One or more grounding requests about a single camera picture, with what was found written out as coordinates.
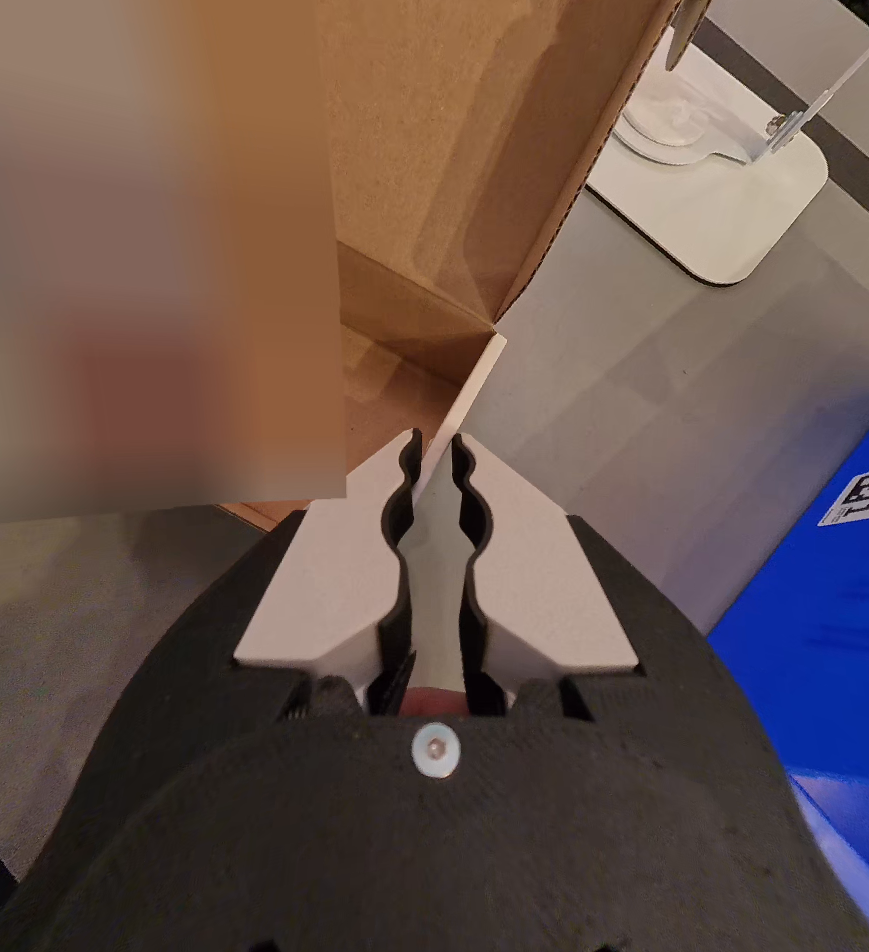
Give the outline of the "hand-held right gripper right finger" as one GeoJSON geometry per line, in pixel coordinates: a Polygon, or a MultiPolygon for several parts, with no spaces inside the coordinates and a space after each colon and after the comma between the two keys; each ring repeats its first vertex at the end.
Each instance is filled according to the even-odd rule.
{"type": "Polygon", "coordinates": [[[452,440],[464,568],[459,638],[469,705],[528,682],[626,675],[639,658],[568,514],[470,435],[452,440]]]}

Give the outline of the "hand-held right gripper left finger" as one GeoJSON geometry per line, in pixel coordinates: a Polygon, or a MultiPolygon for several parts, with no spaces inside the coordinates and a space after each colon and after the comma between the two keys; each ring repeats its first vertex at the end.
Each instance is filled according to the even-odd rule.
{"type": "Polygon", "coordinates": [[[233,658],[344,679],[365,708],[396,708],[414,664],[408,571],[423,437],[403,431],[353,470],[343,499],[309,504],[233,658]]]}

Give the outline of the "white cardboard box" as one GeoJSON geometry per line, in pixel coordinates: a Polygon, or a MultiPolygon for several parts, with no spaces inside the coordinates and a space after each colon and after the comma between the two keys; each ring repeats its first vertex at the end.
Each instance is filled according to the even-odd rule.
{"type": "MultiPolygon", "coordinates": [[[[317,2],[349,474],[422,433],[413,508],[682,2],[317,2]]],[[[305,512],[232,510],[289,543],[305,512]]]]}

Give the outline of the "person's right hand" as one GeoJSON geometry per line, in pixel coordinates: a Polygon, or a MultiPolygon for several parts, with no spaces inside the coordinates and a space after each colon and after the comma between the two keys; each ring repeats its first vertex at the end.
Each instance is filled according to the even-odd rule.
{"type": "Polygon", "coordinates": [[[407,718],[438,720],[444,717],[465,717],[469,708],[464,692],[445,688],[414,686],[403,698],[398,715],[407,718]]]}

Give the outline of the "blue plastic bin with tag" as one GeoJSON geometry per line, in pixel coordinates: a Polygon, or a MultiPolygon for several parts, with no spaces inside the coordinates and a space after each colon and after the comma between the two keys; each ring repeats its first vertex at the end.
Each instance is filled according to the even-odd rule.
{"type": "Polygon", "coordinates": [[[869,431],[709,641],[869,921],[869,431]]]}

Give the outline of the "clear acrylic strut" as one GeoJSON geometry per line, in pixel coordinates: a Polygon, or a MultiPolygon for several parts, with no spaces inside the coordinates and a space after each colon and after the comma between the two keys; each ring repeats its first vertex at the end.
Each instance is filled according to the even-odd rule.
{"type": "MultiPolygon", "coordinates": [[[[850,10],[856,18],[861,19],[863,24],[869,26],[869,19],[867,21],[862,19],[864,14],[869,18],[869,2],[838,2],[838,5],[850,10]]],[[[847,64],[841,75],[835,78],[834,83],[828,84],[826,89],[823,89],[811,102],[797,110],[780,113],[773,117],[765,127],[768,148],[771,151],[783,148],[796,133],[821,113],[833,96],[844,89],[868,62],[869,44],[862,49],[860,55],[854,58],[853,62],[847,64]]]]}

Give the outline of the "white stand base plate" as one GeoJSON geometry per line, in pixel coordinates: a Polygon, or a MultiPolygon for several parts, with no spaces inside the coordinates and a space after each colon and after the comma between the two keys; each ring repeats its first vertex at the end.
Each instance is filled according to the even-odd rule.
{"type": "MultiPolygon", "coordinates": [[[[706,54],[689,46],[676,67],[666,69],[672,39],[666,30],[638,85],[671,73],[763,132],[774,110],[706,54]]],[[[802,132],[746,167],[718,156],[684,167],[656,164],[611,132],[585,184],[691,276],[730,287],[750,276],[828,177],[823,152],[802,132]]]]}

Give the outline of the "clear acrylic bracket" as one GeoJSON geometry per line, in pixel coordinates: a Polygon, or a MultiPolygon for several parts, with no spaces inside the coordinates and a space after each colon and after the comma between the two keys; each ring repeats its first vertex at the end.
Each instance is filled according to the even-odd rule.
{"type": "Polygon", "coordinates": [[[773,116],[760,132],[688,81],[664,73],[634,89],[612,134],[632,152],[669,167],[718,156],[746,167],[783,149],[804,125],[802,111],[773,116]]]}

